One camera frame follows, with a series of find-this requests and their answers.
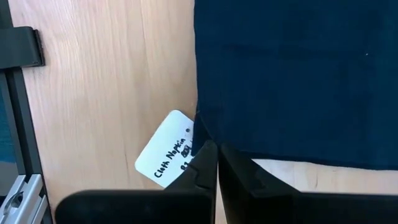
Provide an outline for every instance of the black metal bracket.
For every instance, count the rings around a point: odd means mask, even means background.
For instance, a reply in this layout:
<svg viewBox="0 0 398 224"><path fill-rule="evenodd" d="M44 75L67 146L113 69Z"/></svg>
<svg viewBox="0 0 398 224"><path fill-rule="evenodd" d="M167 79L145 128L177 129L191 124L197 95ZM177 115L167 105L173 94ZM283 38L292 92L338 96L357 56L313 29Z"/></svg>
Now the black metal bracket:
<svg viewBox="0 0 398 224"><path fill-rule="evenodd" d="M39 33L31 27L0 29L0 70L44 66Z"/></svg>

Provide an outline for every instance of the wood grain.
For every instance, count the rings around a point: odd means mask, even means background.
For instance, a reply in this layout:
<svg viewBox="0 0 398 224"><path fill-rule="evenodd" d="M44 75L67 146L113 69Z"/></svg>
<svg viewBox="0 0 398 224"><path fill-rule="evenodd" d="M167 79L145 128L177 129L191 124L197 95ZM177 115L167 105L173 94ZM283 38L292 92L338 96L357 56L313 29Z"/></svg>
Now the wood grain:
<svg viewBox="0 0 398 224"><path fill-rule="evenodd" d="M51 207L83 189L159 189L134 161L170 110L194 116L193 0L9 4L44 45L47 66L24 76ZM398 193L393 171L258 163L300 190Z"/></svg>

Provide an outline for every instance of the white label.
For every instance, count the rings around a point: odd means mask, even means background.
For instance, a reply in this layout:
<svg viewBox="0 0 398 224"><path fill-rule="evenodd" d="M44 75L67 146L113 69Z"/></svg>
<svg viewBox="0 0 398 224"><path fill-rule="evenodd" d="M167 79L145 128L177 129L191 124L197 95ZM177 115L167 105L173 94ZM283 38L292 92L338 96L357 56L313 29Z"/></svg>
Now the white label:
<svg viewBox="0 0 398 224"><path fill-rule="evenodd" d="M193 121L171 111L139 155L136 170L162 187L169 186L193 159L192 135Z"/></svg>

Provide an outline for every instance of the metal frame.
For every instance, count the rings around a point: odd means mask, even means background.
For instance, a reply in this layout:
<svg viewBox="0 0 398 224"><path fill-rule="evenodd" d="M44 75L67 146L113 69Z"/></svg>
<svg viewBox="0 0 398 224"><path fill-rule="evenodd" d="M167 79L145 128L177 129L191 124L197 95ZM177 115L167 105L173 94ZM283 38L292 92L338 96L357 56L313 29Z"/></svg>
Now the metal frame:
<svg viewBox="0 0 398 224"><path fill-rule="evenodd" d="M13 25L8 1L0 0L0 29L10 27ZM0 88L14 144L18 173L27 177L32 174L43 175L22 70L0 70ZM42 181L44 190L40 196L47 194L44 179ZM52 223L49 207L45 211L42 223Z"/></svg>

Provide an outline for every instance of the navy fabric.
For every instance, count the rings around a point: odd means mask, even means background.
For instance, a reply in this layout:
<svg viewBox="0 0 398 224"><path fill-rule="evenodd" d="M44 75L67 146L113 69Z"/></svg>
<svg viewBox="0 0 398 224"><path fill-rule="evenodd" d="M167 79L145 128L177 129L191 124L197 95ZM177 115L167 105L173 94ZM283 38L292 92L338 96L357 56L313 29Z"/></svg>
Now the navy fabric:
<svg viewBox="0 0 398 224"><path fill-rule="evenodd" d="M398 1L196 0L206 139L255 158L398 169Z"/></svg>

